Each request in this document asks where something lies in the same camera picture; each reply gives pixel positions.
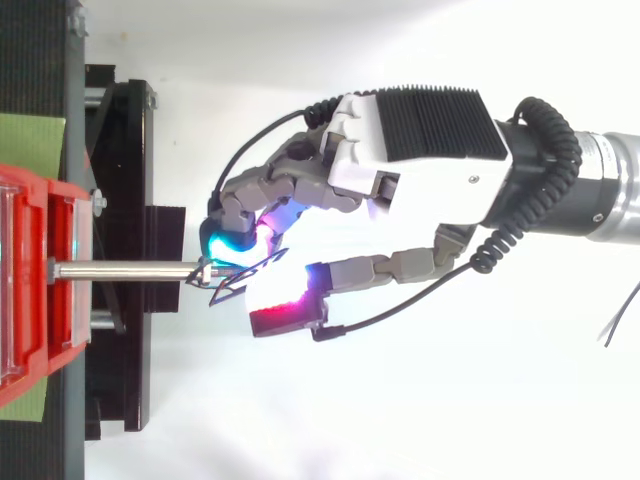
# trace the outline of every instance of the silver cylindrical arm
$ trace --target silver cylindrical arm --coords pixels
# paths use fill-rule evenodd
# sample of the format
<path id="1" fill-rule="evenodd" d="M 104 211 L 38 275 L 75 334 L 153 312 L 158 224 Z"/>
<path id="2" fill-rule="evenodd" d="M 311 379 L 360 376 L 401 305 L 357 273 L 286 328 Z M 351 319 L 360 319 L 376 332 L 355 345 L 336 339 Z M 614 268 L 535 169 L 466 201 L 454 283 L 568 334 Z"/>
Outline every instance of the silver cylindrical arm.
<path id="1" fill-rule="evenodd" d="M 111 282 L 173 282 L 186 280 L 198 268 L 197 262 L 165 261 L 89 261 L 59 262 L 53 265 L 54 280 L 93 280 Z M 211 277 L 227 277 L 235 267 L 211 267 Z"/>

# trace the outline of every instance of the black wire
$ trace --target black wire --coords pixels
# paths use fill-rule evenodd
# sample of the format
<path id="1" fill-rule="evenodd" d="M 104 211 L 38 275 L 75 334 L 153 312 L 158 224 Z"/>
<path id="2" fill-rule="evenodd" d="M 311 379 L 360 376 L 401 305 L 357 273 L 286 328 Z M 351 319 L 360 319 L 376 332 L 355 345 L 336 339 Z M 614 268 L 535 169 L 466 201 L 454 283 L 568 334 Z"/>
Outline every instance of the black wire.
<path id="1" fill-rule="evenodd" d="M 403 310 L 416 304 L 417 302 L 422 300 L 424 297 L 426 297 L 430 293 L 433 293 L 438 288 L 443 286 L 445 283 L 453 280 L 458 275 L 466 272 L 467 270 L 470 270 L 471 268 L 473 268 L 471 263 L 465 263 L 464 265 L 459 266 L 455 270 L 452 270 L 449 273 L 443 275 L 438 280 L 436 280 L 431 285 L 429 285 L 427 288 L 416 293 L 413 297 L 408 298 L 404 302 L 396 305 L 393 308 L 390 308 L 386 312 L 380 313 L 375 317 L 371 317 L 368 320 L 363 320 L 362 322 L 354 323 L 352 325 L 337 325 L 337 326 L 320 328 L 314 332 L 313 338 L 316 341 L 330 340 L 332 338 L 340 337 L 342 335 L 346 335 L 349 332 L 354 332 L 356 330 L 360 330 L 362 328 L 366 328 L 373 324 L 386 320 L 387 318 L 392 317 L 393 315 L 400 313 Z"/>
<path id="2" fill-rule="evenodd" d="M 471 268 L 471 264 L 470 263 L 465 263 L 464 265 L 459 266 L 455 270 L 452 270 L 449 273 L 447 273 L 446 275 L 443 275 L 442 277 L 440 277 L 438 280 L 433 282 L 431 285 L 429 285 L 424 290 L 416 293 L 413 297 L 405 300 L 404 302 L 396 305 L 393 308 L 390 308 L 386 312 L 380 313 L 380 314 L 376 315 L 375 317 L 371 317 L 368 320 L 364 320 L 362 322 L 354 323 L 353 325 L 345 326 L 344 327 L 345 333 L 353 332 L 355 330 L 360 330 L 361 328 L 365 328 L 365 327 L 368 327 L 369 325 L 373 325 L 375 323 L 378 323 L 378 322 L 381 322 L 383 320 L 386 320 L 387 318 L 395 315 L 396 313 L 400 313 L 401 311 L 403 311 L 403 310 L 411 307 L 412 305 L 416 304 L 417 302 L 422 300 L 424 297 L 426 297 L 430 293 L 436 291 L 438 288 L 440 288 L 445 283 L 449 282 L 450 280 L 453 280 L 454 278 L 456 278 L 461 273 L 466 272 L 470 268 Z"/>
<path id="3" fill-rule="evenodd" d="M 295 112 L 292 112 L 289 115 L 285 115 L 284 117 L 273 122 L 268 127 L 262 129 L 260 132 L 254 135 L 247 143 L 245 143 L 242 147 L 240 147 L 240 150 L 238 150 L 236 154 L 233 157 L 231 157 L 231 160 L 229 160 L 229 163 L 227 163 L 227 166 L 224 167 L 224 170 L 222 171 L 222 174 L 218 179 L 218 183 L 216 184 L 216 188 L 213 190 L 213 193 L 211 194 L 211 198 L 213 199 L 216 207 L 220 207 L 220 192 L 222 190 L 222 186 L 224 185 L 225 180 L 229 176 L 229 173 L 231 173 L 231 169 L 235 166 L 236 163 L 238 163 L 238 160 L 240 160 L 240 157 L 242 157 L 242 155 L 244 155 L 247 152 L 247 150 L 253 147 L 259 140 L 261 140 L 263 137 L 271 133 L 280 125 L 284 125 L 289 120 L 293 120 L 294 118 L 301 117 L 303 115 L 304 115 L 304 110 L 296 110 Z"/>
<path id="4" fill-rule="evenodd" d="M 635 298 L 638 292 L 640 292 L 640 283 L 636 285 L 636 288 L 633 289 L 633 291 L 629 295 L 629 298 L 627 298 L 627 301 L 624 302 L 622 307 L 620 307 L 620 310 L 618 310 L 618 313 L 616 313 L 613 319 L 611 320 L 611 322 L 609 322 L 611 324 L 611 330 L 609 330 L 609 336 L 607 337 L 607 341 L 604 344 L 605 347 L 608 347 L 609 344 L 611 343 L 611 340 L 613 339 L 613 334 L 616 333 L 616 328 L 618 328 L 618 324 L 620 323 L 620 320 L 622 320 L 622 316 L 624 315 L 624 312 L 627 310 L 629 305 L 631 305 L 631 302 L 633 301 L 633 299 Z"/>

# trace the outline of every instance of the black coiled cord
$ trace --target black coiled cord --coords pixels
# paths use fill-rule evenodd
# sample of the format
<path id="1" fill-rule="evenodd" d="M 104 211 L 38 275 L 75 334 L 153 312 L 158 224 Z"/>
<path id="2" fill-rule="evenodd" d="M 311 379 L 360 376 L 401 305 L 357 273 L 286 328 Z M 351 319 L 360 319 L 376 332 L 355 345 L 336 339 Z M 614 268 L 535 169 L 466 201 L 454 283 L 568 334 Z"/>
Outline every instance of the black coiled cord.
<path id="1" fill-rule="evenodd" d="M 354 95 L 366 97 L 368 95 L 374 95 L 381 90 L 365 90 L 364 92 L 354 92 Z M 338 105 L 344 98 L 344 95 L 339 97 L 333 97 L 329 100 L 314 103 L 304 109 L 304 123 L 307 124 L 311 130 L 315 130 L 322 125 L 329 123 L 333 118 L 333 114 L 336 112 Z"/>
<path id="2" fill-rule="evenodd" d="M 479 273 L 491 273 L 524 233 L 546 217 L 573 186 L 582 165 L 578 139 L 555 108 L 543 100 L 529 97 L 520 102 L 511 122 L 517 124 L 520 118 L 538 135 L 556 162 L 542 185 L 527 194 L 510 218 L 502 222 L 471 257 L 471 267 Z"/>

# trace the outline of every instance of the metal fitting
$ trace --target metal fitting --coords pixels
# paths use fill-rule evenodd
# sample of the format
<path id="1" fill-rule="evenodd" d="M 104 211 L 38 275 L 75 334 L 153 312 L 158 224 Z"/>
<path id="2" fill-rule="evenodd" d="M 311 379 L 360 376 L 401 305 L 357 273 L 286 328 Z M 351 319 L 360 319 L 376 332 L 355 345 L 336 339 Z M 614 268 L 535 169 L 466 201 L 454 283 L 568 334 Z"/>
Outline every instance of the metal fitting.
<path id="1" fill-rule="evenodd" d="M 99 188 L 91 192 L 91 204 L 93 206 L 93 215 L 95 217 L 102 215 L 102 210 L 107 208 L 107 199 L 102 196 L 102 192 Z"/>
<path id="2" fill-rule="evenodd" d="M 158 106 L 158 94 L 156 92 L 147 92 L 147 107 L 149 110 L 157 110 Z"/>

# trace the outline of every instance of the black heat sink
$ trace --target black heat sink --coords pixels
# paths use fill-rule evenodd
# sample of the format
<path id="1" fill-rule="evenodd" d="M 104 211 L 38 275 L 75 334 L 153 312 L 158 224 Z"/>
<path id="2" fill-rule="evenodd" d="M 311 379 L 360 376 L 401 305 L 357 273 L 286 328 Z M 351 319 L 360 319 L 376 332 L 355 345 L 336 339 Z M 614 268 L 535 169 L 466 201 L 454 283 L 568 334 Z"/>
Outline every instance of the black heat sink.
<path id="1" fill-rule="evenodd" d="M 420 157 L 507 157 L 476 90 L 392 88 L 378 92 L 376 102 L 390 162 Z"/>

